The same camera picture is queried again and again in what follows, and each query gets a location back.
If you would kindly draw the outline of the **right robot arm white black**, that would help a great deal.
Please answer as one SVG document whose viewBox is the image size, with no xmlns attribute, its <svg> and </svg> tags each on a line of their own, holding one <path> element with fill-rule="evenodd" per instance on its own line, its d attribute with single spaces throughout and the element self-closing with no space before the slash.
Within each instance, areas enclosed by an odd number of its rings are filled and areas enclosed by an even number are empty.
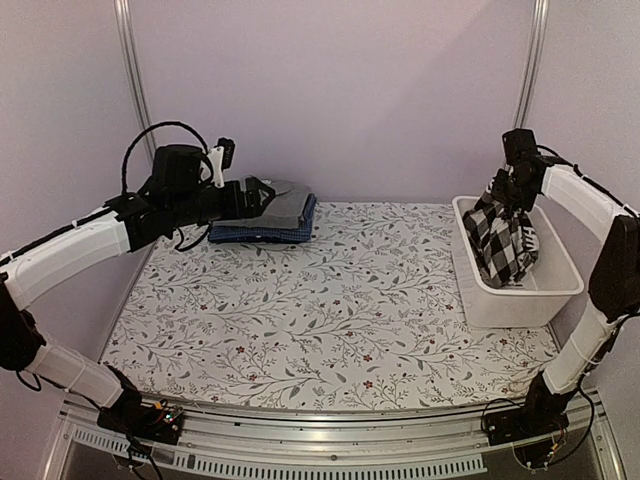
<svg viewBox="0 0 640 480">
<path fill-rule="evenodd" d="M 536 144 L 506 146 L 506 199 L 530 207 L 538 195 L 556 202 L 600 241 L 584 312 L 560 353 L 531 381 L 519 408 L 488 413 L 482 428 L 493 445 L 564 429 L 569 401 L 610 352 L 624 322 L 639 313 L 639 214 L 557 156 Z"/>
</svg>

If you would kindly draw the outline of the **black white checkered shirt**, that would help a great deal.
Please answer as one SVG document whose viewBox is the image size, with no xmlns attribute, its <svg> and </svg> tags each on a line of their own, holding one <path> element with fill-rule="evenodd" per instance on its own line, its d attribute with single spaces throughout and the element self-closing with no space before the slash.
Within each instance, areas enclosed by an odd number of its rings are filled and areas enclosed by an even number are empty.
<svg viewBox="0 0 640 480">
<path fill-rule="evenodd" d="M 539 239 L 528 214 L 510 210 L 495 200 L 492 183 L 462 220 L 481 279 L 487 286 L 516 286 L 538 261 Z"/>
</svg>

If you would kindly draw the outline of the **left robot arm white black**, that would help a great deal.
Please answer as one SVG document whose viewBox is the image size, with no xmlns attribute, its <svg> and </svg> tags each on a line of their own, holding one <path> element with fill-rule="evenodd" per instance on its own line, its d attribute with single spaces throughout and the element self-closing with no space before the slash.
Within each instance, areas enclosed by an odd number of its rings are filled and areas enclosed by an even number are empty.
<svg viewBox="0 0 640 480">
<path fill-rule="evenodd" d="M 114 370 L 61 346 L 38 331 L 29 307 L 54 287 L 106 260 L 137 252 L 187 226 L 261 216 L 275 190 L 249 177 L 227 180 L 235 143 L 221 138 L 209 146 L 191 126 L 197 145 L 156 149 L 151 174 L 137 191 L 121 192 L 91 214 L 1 258 L 1 367 L 28 372 L 59 389 L 85 397 L 128 434 L 148 426 L 137 389 Z"/>
</svg>

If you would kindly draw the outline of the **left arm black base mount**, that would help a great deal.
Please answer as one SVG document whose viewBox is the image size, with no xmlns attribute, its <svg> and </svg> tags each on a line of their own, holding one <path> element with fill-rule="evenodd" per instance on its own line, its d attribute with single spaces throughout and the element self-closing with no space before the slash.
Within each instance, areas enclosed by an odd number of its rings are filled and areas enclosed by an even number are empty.
<svg viewBox="0 0 640 480">
<path fill-rule="evenodd" d="M 167 445 L 177 445 L 184 424 L 184 409 L 166 400 L 145 404 L 140 399 L 120 399 L 102 409 L 97 425 L 103 429 Z"/>
</svg>

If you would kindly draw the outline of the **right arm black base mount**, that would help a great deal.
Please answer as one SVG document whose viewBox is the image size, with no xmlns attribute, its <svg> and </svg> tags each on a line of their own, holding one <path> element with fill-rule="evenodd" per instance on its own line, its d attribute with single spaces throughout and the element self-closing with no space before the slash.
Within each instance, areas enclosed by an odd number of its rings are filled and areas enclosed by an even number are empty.
<svg viewBox="0 0 640 480">
<path fill-rule="evenodd" d="M 531 439 L 541 435 L 564 432 L 569 426 L 565 413 L 531 417 L 524 405 L 508 398 L 488 402 L 482 410 L 480 427 L 490 446 Z"/>
</svg>

